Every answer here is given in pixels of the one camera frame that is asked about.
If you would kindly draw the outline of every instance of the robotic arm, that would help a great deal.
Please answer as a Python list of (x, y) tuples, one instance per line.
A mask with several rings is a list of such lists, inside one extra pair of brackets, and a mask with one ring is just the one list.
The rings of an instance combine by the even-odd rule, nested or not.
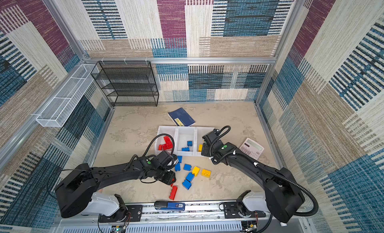
[[(268, 210), (279, 221), (287, 223), (293, 215), (311, 216), (317, 212), (316, 199), (308, 190), (296, 183), (288, 169), (278, 170), (266, 166), (241, 152), (235, 145), (229, 142), (223, 144), (220, 138), (229, 130), (230, 127), (225, 126), (221, 130), (214, 129), (204, 135), (201, 154), (209, 157), (213, 164), (222, 162), (235, 167), (257, 182), (265, 191)], [(159, 134), (155, 139), (162, 135), (170, 137), (174, 145), (173, 138), (167, 134)], [(167, 185), (174, 183), (176, 181), (175, 173), (171, 169), (175, 166), (177, 157), (173, 154), (173, 149), (171, 153), (162, 151), (157, 156), (146, 156), (155, 139), (151, 141), (142, 157), (134, 155), (129, 163), (92, 168), (87, 163), (77, 166), (55, 188), (61, 216), (68, 218), (80, 212), (101, 213), (101, 207), (95, 207), (95, 205), (100, 205), (102, 202), (114, 202), (116, 207), (109, 212), (107, 211), (108, 213), (105, 213), (106, 209), (103, 209), (103, 214), (111, 216), (115, 221), (122, 221), (127, 212), (122, 198), (119, 195), (102, 197), (96, 191), (126, 180), (142, 180), (148, 177), (153, 177), (156, 181), (161, 181)], [(307, 194), (314, 203), (314, 208), (309, 212), (296, 212), (305, 201), (302, 192)], [(243, 194), (240, 196), (241, 199), (238, 199), (238, 208), (243, 215), (255, 210), (249, 208), (249, 204), (244, 204), (244, 200), (243, 203), (241, 202), (242, 198), (246, 198), (246, 195)]]

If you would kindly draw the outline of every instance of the black wire mesh shelf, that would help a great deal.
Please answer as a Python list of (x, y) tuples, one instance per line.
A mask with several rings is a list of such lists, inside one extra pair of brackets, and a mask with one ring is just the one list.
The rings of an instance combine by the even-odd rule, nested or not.
[(157, 106), (159, 91), (151, 63), (99, 61), (92, 77), (113, 106)]

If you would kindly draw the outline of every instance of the book cover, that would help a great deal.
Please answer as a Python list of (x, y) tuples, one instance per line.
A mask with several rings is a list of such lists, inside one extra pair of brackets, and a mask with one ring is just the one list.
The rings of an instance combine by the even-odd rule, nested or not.
[(168, 115), (177, 126), (191, 126), (196, 123), (183, 108), (169, 112)]

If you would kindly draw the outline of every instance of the white storage tray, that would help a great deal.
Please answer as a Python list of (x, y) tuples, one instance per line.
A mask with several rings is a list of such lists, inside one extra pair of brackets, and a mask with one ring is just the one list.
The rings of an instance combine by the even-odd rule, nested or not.
[[(180, 156), (201, 156), (198, 152), (199, 144), (203, 144), (203, 135), (211, 132), (213, 127), (193, 127), (193, 126), (159, 126), (157, 135), (169, 134), (175, 141), (174, 153)], [(190, 151), (181, 151), (181, 148), (188, 147), (187, 141), (192, 141), (192, 146), (189, 147)], [(161, 150), (159, 145), (165, 144), (164, 137), (159, 137), (155, 141), (155, 154), (159, 154)]]

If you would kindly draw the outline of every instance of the calculator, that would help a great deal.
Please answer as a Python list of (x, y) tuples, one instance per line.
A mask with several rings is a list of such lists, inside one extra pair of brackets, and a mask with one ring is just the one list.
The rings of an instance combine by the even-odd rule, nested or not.
[(264, 147), (253, 139), (247, 138), (240, 147), (241, 151), (252, 157), (253, 159), (258, 159), (262, 154)]

